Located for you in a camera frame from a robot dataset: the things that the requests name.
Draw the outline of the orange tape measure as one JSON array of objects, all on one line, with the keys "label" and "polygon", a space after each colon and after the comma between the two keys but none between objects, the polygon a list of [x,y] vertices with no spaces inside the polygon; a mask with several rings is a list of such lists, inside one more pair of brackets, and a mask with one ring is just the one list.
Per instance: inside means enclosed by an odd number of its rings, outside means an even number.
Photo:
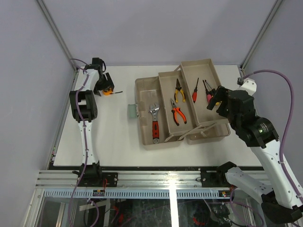
[{"label": "orange tape measure", "polygon": [[109,96],[109,95],[113,95],[113,94],[120,94],[120,93],[123,93],[123,91],[118,91],[118,92],[115,92],[113,88],[108,88],[108,89],[104,89],[102,90],[102,93],[103,95],[105,96]]}]

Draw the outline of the pink handle screwdriver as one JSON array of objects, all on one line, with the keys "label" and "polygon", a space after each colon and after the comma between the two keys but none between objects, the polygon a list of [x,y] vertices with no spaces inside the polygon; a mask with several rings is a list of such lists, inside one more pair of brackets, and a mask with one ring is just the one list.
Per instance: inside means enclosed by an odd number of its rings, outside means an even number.
[{"label": "pink handle screwdriver", "polygon": [[212,95],[211,95],[210,91],[208,90],[208,88],[206,86],[205,80],[203,80],[203,84],[204,84],[204,87],[205,87],[207,102],[210,103],[210,100],[212,99]]}]

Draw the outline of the red handle screwdriver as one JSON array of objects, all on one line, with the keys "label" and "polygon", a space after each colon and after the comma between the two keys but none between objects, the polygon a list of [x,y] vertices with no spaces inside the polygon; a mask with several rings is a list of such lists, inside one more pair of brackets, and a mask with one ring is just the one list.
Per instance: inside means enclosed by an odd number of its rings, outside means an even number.
[{"label": "red handle screwdriver", "polygon": [[193,92],[193,94],[192,94],[193,103],[195,103],[196,100],[197,100],[197,87],[198,87],[198,82],[199,82],[199,78],[197,78],[196,86],[195,86],[194,92]]}]

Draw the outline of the green tool box latch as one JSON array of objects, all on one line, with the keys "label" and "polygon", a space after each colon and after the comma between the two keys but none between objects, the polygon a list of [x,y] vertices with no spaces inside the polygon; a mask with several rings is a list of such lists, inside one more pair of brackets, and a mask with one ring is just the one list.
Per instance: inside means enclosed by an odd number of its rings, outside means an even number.
[{"label": "green tool box latch", "polygon": [[130,104],[127,106],[128,117],[130,119],[136,119],[139,117],[138,104]]}]

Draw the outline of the yellow combination pliers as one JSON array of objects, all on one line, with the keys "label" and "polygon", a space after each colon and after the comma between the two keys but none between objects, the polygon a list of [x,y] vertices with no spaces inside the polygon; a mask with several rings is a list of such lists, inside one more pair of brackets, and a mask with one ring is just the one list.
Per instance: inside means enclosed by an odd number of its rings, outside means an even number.
[{"label": "yellow combination pliers", "polygon": [[181,87],[179,79],[176,80],[176,88],[175,88],[175,94],[174,94],[174,100],[176,103],[178,103],[178,93],[180,93],[182,95],[182,102],[184,103],[186,101],[186,96]]}]

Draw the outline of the orange long nose pliers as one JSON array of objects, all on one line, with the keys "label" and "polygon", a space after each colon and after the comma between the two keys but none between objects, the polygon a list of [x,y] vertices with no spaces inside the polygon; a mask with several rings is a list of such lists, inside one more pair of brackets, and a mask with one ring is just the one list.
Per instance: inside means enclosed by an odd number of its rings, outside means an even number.
[{"label": "orange long nose pliers", "polygon": [[181,111],[181,109],[179,107],[177,107],[175,101],[172,98],[170,99],[170,103],[171,103],[171,106],[172,106],[171,112],[173,114],[173,120],[174,120],[175,124],[177,126],[179,126],[178,115],[181,116],[184,124],[187,124],[186,116],[183,114],[183,112]]}]

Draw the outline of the translucent brown tool box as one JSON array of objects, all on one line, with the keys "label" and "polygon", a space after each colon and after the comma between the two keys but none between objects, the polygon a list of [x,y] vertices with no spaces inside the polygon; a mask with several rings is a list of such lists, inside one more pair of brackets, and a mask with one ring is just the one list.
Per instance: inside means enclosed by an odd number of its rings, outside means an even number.
[{"label": "translucent brown tool box", "polygon": [[[197,100],[193,103],[192,94],[197,78]],[[183,103],[182,95],[178,93],[178,103],[175,103],[187,119],[187,124],[184,124],[178,115],[179,126],[173,120],[170,103],[171,98],[174,100],[177,79],[185,93],[186,101]],[[203,80],[212,88],[221,85],[211,59],[182,61],[173,71],[160,72],[155,77],[135,81],[141,141],[146,150],[177,147],[185,139],[189,144],[220,141],[230,135],[227,120],[206,108],[208,102]],[[160,130],[158,144],[154,144],[152,140],[152,115],[149,113],[150,105],[154,103],[160,106],[157,115]]]}]

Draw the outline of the silver adjustable wrench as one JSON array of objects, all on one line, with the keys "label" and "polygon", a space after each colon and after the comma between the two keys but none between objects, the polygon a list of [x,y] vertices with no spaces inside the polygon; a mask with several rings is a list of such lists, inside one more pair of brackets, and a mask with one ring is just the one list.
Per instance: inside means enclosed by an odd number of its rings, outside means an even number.
[{"label": "silver adjustable wrench", "polygon": [[157,118],[159,109],[160,106],[158,103],[150,105],[149,108],[149,113],[152,115],[152,140],[154,144],[158,144],[160,141],[160,130]]}]

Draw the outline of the small black yellow screwdriver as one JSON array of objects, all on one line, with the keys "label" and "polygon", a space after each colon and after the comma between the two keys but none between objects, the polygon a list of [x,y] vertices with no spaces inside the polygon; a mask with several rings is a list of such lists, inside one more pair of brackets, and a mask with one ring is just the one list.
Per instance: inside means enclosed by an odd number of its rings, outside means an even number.
[{"label": "small black yellow screwdriver", "polygon": [[215,95],[215,89],[212,88],[212,87],[210,86],[210,84],[209,84],[206,80],[205,80],[205,83],[206,83],[206,86],[207,86],[208,90],[210,91],[210,93],[211,93],[211,95],[212,95],[212,98],[213,98],[213,96]]}]

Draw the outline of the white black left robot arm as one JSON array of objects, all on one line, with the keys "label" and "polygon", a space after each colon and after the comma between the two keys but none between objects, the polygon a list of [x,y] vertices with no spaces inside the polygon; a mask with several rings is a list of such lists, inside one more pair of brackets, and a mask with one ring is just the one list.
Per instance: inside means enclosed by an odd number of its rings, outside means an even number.
[{"label": "white black left robot arm", "polygon": [[106,72],[106,64],[101,58],[92,58],[90,64],[80,68],[83,73],[82,82],[69,93],[71,113],[78,123],[83,150],[82,165],[96,166],[99,158],[94,151],[92,138],[93,121],[98,116],[95,96],[110,95],[115,85]]}]

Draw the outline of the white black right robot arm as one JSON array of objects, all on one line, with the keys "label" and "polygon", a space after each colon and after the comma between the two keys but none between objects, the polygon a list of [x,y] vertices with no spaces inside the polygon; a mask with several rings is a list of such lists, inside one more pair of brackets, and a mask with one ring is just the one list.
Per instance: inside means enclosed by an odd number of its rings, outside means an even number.
[{"label": "white black right robot arm", "polygon": [[219,86],[207,109],[212,110],[216,103],[220,103],[217,113],[228,119],[236,135],[262,164],[270,185],[242,172],[232,162],[218,167],[216,182],[243,190],[261,205],[263,213],[275,224],[293,223],[302,218],[302,195],[294,189],[298,181],[280,150],[282,146],[273,124],[256,114],[253,96],[245,90]]}]

